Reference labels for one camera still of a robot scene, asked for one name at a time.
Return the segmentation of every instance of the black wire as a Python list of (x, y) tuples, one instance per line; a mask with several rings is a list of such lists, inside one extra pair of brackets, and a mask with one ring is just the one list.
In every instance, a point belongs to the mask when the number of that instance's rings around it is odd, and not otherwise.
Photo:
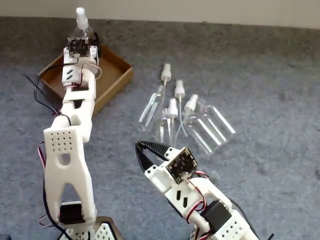
[(245, 211), (242, 209), (242, 207), (241, 207), (236, 201), (234, 201), (231, 197), (229, 197), (229, 196), (226, 196), (226, 197), (229, 198), (230, 201), (240, 210), (240, 212), (242, 213), (242, 215), (243, 215), (243, 217), (245, 218), (246, 222), (249, 224), (252, 232), (256, 235), (256, 237), (257, 237), (258, 239), (260, 239), (260, 238), (258, 237), (258, 234), (257, 234), (256, 230), (254, 229), (253, 225), (251, 224), (251, 222), (250, 222), (249, 219), (247, 218), (247, 216), (246, 216), (246, 214), (245, 214)]
[(69, 234), (66, 232), (66, 230), (64, 230), (62, 227), (60, 227), (55, 220), (53, 220), (53, 218), (50, 215), (49, 212), (49, 208), (48, 208), (48, 203), (47, 203), (47, 195), (46, 195), (46, 189), (45, 189), (45, 179), (43, 179), (43, 203), (44, 203), (44, 208), (45, 208), (45, 213), (48, 216), (48, 219), (50, 220), (50, 222), (52, 223), (52, 225), (58, 229), (63, 235), (65, 235), (65, 237), (68, 240), (73, 240)]
[[(46, 70), (44, 70), (44, 71), (42, 72), (42, 74), (46, 73), (47, 71), (49, 71), (49, 70), (51, 70), (51, 69), (55, 69), (55, 68), (59, 68), (59, 67), (64, 67), (64, 66), (75, 65), (75, 64), (77, 64), (78, 62), (79, 62), (79, 58), (77, 59), (77, 61), (76, 61), (75, 63), (63, 63), (63, 64), (58, 64), (58, 65), (50, 66), (50, 67), (48, 67)], [(46, 103), (41, 102), (41, 101), (38, 100), (37, 90), (39, 90), (38, 85), (39, 85), (40, 80), (41, 80), (41, 75), (38, 76), (38, 79), (37, 79), (36, 84), (35, 84), (34, 89), (33, 89), (34, 100), (35, 100), (37, 103), (39, 103), (39, 104), (41, 104), (41, 105), (49, 108), (56, 116), (58, 116), (59, 114), (58, 114), (57, 110), (55, 110), (52, 106), (50, 106), (50, 105), (48, 105), (48, 104), (46, 104)]]
[(65, 116), (67, 119), (68, 119), (68, 122), (69, 122), (69, 126), (71, 126), (71, 120), (70, 120), (70, 117), (65, 115), (65, 114), (60, 114), (59, 116)]
[(267, 240), (271, 240), (275, 235), (272, 233)]
[(15, 67), (12, 67), (12, 68), (15, 69), (15, 70), (17, 70), (21, 75), (23, 75), (26, 79), (28, 79), (28, 81), (29, 81), (34, 87), (36, 87), (36, 88), (40, 91), (40, 93), (43, 95), (43, 97), (44, 97), (51, 105), (53, 105), (53, 104), (49, 101), (49, 99), (47, 98), (46, 94), (41, 90), (41, 88), (39, 88), (39, 87), (36, 85), (36, 83), (35, 83), (34, 81), (32, 81), (32, 79), (31, 79), (27, 74), (25, 74), (23, 71), (19, 70), (18, 68), (15, 68)]

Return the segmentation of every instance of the circuit board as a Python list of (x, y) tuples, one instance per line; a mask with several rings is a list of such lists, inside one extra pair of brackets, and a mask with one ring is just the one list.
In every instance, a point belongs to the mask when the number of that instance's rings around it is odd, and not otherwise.
[(68, 43), (70, 58), (90, 56), (88, 37), (68, 37)]
[(171, 174), (175, 182), (180, 184), (183, 180), (187, 179), (194, 173), (197, 166), (197, 161), (191, 154), (190, 150), (186, 147), (166, 166), (166, 169)]

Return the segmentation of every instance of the white wire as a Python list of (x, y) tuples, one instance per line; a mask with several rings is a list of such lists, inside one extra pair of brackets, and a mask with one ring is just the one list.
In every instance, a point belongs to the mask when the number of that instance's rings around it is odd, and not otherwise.
[(98, 80), (98, 79), (101, 77), (101, 75), (102, 75), (102, 69), (101, 69), (101, 67), (99, 67), (99, 66), (96, 65), (96, 64), (93, 64), (93, 63), (91, 63), (91, 62), (86, 61), (86, 62), (84, 62), (84, 63), (81, 64), (80, 69), (82, 69), (85, 64), (91, 65), (91, 66), (93, 66), (93, 67), (95, 67), (95, 68), (97, 68), (97, 69), (100, 70), (99, 76), (95, 78), (95, 80)]
[(184, 126), (183, 121), (182, 121), (182, 114), (181, 114), (181, 112), (182, 112), (182, 103), (181, 103), (181, 96), (180, 96), (180, 97), (179, 97), (180, 126), (182, 127), (182, 130), (183, 130), (183, 132), (184, 132), (184, 135), (185, 135), (186, 137), (188, 137), (187, 131), (186, 131), (185, 126)]

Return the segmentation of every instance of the cable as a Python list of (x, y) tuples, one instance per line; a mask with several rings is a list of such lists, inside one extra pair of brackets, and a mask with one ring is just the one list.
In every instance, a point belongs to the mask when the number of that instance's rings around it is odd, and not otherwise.
[(203, 171), (195, 171), (195, 174), (199, 176), (204, 176), (206, 179), (209, 178), (209, 175), (205, 174)]
[(65, 114), (62, 114), (62, 113), (61, 113), (59, 116), (65, 116), (65, 117), (68, 119), (69, 126), (72, 126), (71, 120), (70, 120), (70, 117), (69, 117), (69, 116), (67, 116), (67, 115), (65, 115)]
[(271, 233), (270, 237), (267, 240), (271, 240), (275, 235)]
[(36, 86), (36, 83), (34, 81), (31, 80), (31, 78), (25, 74), (23, 71), (19, 70), (18, 68), (12, 67), (13, 69), (17, 70), (21, 75), (23, 75), (26, 79), (28, 79), (28, 81), (34, 86), (37, 87), (38, 90), (40, 91), (40, 93), (43, 95), (43, 97), (52, 105), (52, 103), (49, 101), (49, 99), (47, 98), (47, 96), (45, 95), (45, 93), (41, 90), (41, 88), (39, 88), (38, 86)]
[(197, 186), (195, 186), (191, 181), (189, 181), (189, 180), (187, 180), (197, 191), (198, 191), (198, 193), (201, 195), (201, 197), (202, 197), (202, 200), (199, 200), (199, 201), (197, 201), (194, 205), (193, 205), (193, 207), (191, 208), (191, 210), (190, 210), (190, 212), (187, 214), (187, 216), (186, 216), (186, 222), (189, 224), (190, 222), (189, 222), (189, 218), (190, 218), (190, 216), (191, 216), (191, 214), (194, 212), (194, 210), (196, 210), (196, 211), (202, 211), (202, 210), (204, 210), (206, 207), (207, 207), (207, 201), (206, 201), (206, 198), (205, 198), (205, 196), (202, 194), (202, 192), (199, 190), (199, 188), (197, 187)]
[[(45, 70), (42, 72), (42, 74), (46, 73), (47, 71), (49, 71), (49, 70), (51, 70), (51, 69), (55, 69), (55, 68), (59, 68), (59, 67), (64, 67), (64, 66), (75, 65), (75, 64), (77, 64), (78, 62), (79, 62), (79, 58), (77, 58), (77, 61), (76, 61), (75, 63), (63, 63), (63, 64), (58, 64), (58, 65), (50, 66), (50, 67), (48, 67), (47, 69), (45, 69)], [(35, 84), (34, 89), (33, 89), (34, 100), (35, 100), (37, 103), (39, 103), (39, 104), (41, 104), (41, 105), (49, 108), (56, 116), (58, 116), (59, 114), (58, 114), (57, 110), (55, 110), (52, 106), (50, 106), (50, 105), (48, 105), (48, 104), (46, 104), (46, 103), (41, 102), (41, 101), (38, 100), (37, 90), (39, 89), (38, 85), (39, 85), (40, 80), (41, 80), (41, 75), (38, 76), (38, 79), (37, 79), (36, 84)]]
[(68, 240), (73, 240), (69, 234), (66, 232), (66, 230), (64, 230), (62, 227), (60, 227), (55, 220), (53, 220), (53, 218), (51, 217), (50, 215), (50, 212), (49, 212), (49, 208), (48, 208), (48, 204), (47, 204), (47, 195), (46, 195), (46, 189), (45, 189), (45, 179), (43, 178), (43, 203), (44, 203), (44, 208), (45, 208), (45, 212), (48, 216), (48, 219), (50, 220), (50, 222), (52, 223), (52, 225), (58, 229), (63, 235), (65, 235), (65, 237), (68, 239)]
[(40, 160), (41, 160), (41, 163), (42, 163), (42, 166), (43, 166), (43, 170), (45, 170), (46, 169), (46, 159), (45, 159), (45, 156), (42, 153), (42, 150), (41, 150), (41, 147), (40, 147), (40, 145), (43, 144), (43, 143), (44, 143), (44, 141), (40, 142), (40, 144), (38, 145), (37, 150), (38, 150), (38, 155), (40, 157)]
[(240, 212), (242, 213), (244, 219), (245, 219), (246, 222), (249, 224), (252, 232), (256, 235), (256, 237), (257, 237), (258, 239), (260, 239), (260, 237), (258, 236), (256, 230), (255, 230), (254, 227), (252, 226), (251, 222), (250, 222), (249, 219), (247, 218), (247, 216), (246, 216), (244, 210), (241, 208), (241, 206), (240, 206), (236, 201), (234, 201), (231, 197), (229, 197), (229, 196), (227, 196), (227, 195), (226, 195), (226, 197), (229, 198), (230, 201), (240, 210)]
[(81, 72), (81, 82), (80, 82), (80, 86), (81, 86), (81, 84), (82, 84), (82, 69), (83, 69), (83, 67), (84, 67), (85, 64), (88, 64), (88, 65), (90, 65), (90, 66), (93, 66), (93, 67), (99, 69), (100, 74), (99, 74), (98, 77), (95, 78), (95, 80), (98, 80), (98, 79), (101, 77), (101, 75), (102, 75), (102, 69), (101, 69), (101, 67), (99, 67), (99, 66), (96, 65), (96, 64), (93, 64), (93, 63), (91, 63), (91, 62), (86, 61), (86, 62), (84, 62), (84, 63), (81, 64), (81, 68), (80, 68), (80, 72)]
[(51, 223), (45, 225), (45, 224), (43, 224), (43, 223), (41, 222), (41, 220), (43, 220), (43, 219), (46, 218), (47, 216), (48, 216), (48, 215), (45, 214), (45, 215), (43, 215), (42, 217), (39, 218), (38, 223), (41, 225), (41, 227), (44, 227), (44, 228), (53, 227), (53, 225), (52, 225)]

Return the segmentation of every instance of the perforated panel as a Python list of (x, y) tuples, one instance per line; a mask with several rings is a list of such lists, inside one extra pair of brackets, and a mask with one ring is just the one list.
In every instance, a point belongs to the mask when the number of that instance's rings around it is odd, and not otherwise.
[[(88, 240), (87, 232), (79, 232), (75, 231), (74, 229), (67, 229), (66, 232), (73, 240)], [(68, 239), (63, 235), (59, 240)], [(94, 238), (91, 237), (90, 240), (116, 240), (116, 238), (113, 235), (109, 225), (107, 223), (102, 223), (99, 229), (96, 231)]]
[(47, 152), (68, 154), (77, 147), (75, 129), (47, 131), (44, 137)]
[(213, 235), (214, 240), (240, 240), (249, 229), (248, 223), (236, 210), (232, 217)]

